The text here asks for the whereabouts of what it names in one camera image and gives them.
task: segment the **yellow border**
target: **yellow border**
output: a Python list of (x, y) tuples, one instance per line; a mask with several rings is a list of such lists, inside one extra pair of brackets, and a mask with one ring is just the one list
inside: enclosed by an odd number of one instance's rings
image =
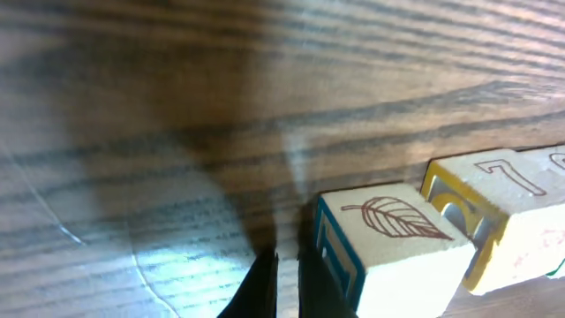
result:
[(443, 169), (437, 162), (430, 163), (430, 166), (428, 167), (426, 173), (426, 178), (424, 179), (424, 184), (422, 185), (421, 193), (424, 197), (426, 197), (427, 201), (429, 201), (430, 192), (432, 190), (432, 184), (435, 178), (440, 178), (453, 191), (464, 197), (475, 207), (486, 213), (487, 217), (491, 217), (494, 221), (498, 223), (497, 231), (489, 235), (469, 278), (463, 279), (463, 285), (470, 292), (473, 293), (488, 292), (488, 291), (482, 291), (479, 284), (481, 283), (481, 279), (485, 275), (485, 271), (488, 264), (493, 261), (492, 255), (494, 253), (494, 250), (501, 243), (502, 237), (504, 236), (504, 232), (508, 225), (509, 216), (502, 213), (499, 208), (494, 206), (487, 199), (485, 199), (483, 196), (481, 196), (479, 193), (473, 190), (469, 185), (466, 185), (457, 176)]
[(465, 219), (465, 230), (467, 230), (467, 235), (474, 234), (477, 230), (477, 226), (480, 223), (480, 219), (476, 220), (471, 214), (471, 210), (467, 203), (465, 203), (461, 198), (455, 196), (452, 193), (442, 193), (433, 198), (431, 201), (433, 207), (438, 210), (442, 216), (445, 215), (446, 207), (448, 204), (455, 204), (463, 213), (463, 218)]

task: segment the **alphabet block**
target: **alphabet block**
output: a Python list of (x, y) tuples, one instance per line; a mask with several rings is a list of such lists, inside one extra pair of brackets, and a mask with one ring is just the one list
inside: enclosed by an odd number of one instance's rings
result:
[(410, 185), (322, 194), (314, 243), (363, 317), (437, 317), (475, 253)]
[(473, 294), (556, 269), (565, 256), (562, 177), (509, 149), (430, 163), (422, 194), (478, 251), (463, 285)]
[[(537, 163), (542, 169), (553, 170), (563, 176), (562, 183), (565, 184), (565, 145), (523, 151), (521, 154), (524, 158)], [(564, 277), (563, 263), (558, 269), (547, 273), (547, 276), (552, 279)]]

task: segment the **number 7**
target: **number 7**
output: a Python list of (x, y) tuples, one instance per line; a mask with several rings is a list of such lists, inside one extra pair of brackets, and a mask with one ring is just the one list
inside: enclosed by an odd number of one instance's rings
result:
[(496, 170), (501, 171), (510, 180), (514, 181), (514, 183), (526, 189), (533, 195), (544, 196), (547, 194), (544, 189), (540, 188), (537, 185), (534, 185), (530, 180), (521, 175), (520, 172), (516, 171), (516, 169), (512, 167), (512, 164), (510, 164), (506, 160), (491, 160), (482, 163), (475, 163), (475, 165), (477, 166), (477, 168), (489, 174), (493, 174)]
[(551, 154), (549, 155), (549, 160), (555, 163), (555, 165), (558, 166), (559, 168), (565, 170), (565, 154), (559, 154), (559, 153)]

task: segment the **printed number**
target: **printed number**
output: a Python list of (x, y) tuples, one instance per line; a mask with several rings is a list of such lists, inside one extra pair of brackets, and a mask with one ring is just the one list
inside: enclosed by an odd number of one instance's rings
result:
[(565, 170), (565, 154), (551, 154), (549, 155), (549, 160), (555, 163), (559, 168)]
[(556, 254), (562, 253), (563, 242), (565, 242), (565, 231), (560, 230), (545, 230), (541, 233), (541, 240), (532, 248), (531, 251), (526, 252), (516, 258), (514, 261), (514, 269), (523, 270), (528, 266), (537, 266), (539, 264), (539, 257), (541, 254)]
[(491, 160), (482, 163), (475, 163), (475, 165), (482, 171), (492, 174), (496, 171), (504, 173), (510, 180), (514, 181), (517, 185), (524, 188), (526, 191), (533, 195), (544, 196), (547, 192), (537, 185), (534, 185), (530, 180), (521, 175), (512, 165), (506, 160)]

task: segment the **black tip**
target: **black tip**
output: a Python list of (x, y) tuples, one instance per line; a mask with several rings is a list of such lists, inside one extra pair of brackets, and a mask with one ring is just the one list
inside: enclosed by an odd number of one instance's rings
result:
[(247, 272), (244, 281), (218, 318), (276, 317), (276, 274), (279, 257), (273, 247), (265, 249)]

